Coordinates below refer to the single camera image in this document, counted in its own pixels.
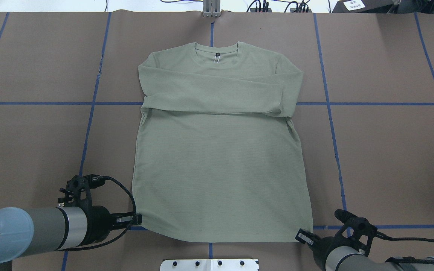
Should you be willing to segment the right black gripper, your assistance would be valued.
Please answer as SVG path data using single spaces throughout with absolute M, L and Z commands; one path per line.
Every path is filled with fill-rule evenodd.
M 327 257 L 332 250 L 341 246 L 347 246 L 347 238 L 345 237 L 329 236 L 325 238 L 319 238 L 314 233 L 303 228 L 298 230 L 295 240 L 301 244 L 309 245 L 309 248 L 312 250 L 315 264 L 317 264 L 319 269 L 326 269 L 325 264 Z

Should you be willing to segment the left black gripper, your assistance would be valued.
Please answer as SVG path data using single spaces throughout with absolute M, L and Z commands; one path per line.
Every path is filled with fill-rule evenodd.
M 86 243 L 101 242 L 107 238 L 114 224 L 115 229 L 128 229 L 132 226 L 141 225 L 142 218 L 136 213 L 116 213 L 116 216 L 103 206 L 92 206 L 86 210 L 87 233 Z

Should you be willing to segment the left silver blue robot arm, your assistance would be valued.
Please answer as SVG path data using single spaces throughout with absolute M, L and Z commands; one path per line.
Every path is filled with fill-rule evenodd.
M 0 264 L 33 254 L 98 248 L 111 243 L 111 231 L 141 223 L 140 214 L 112 214 L 102 206 L 1 208 Z

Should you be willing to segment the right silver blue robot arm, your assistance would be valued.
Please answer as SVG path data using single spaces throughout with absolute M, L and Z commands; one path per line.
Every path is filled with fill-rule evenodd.
M 321 238 L 308 230 L 299 229 L 295 239 L 312 251 L 321 271 L 434 271 L 434 257 L 390 257 L 378 263 L 365 255 L 360 242 L 337 233 Z

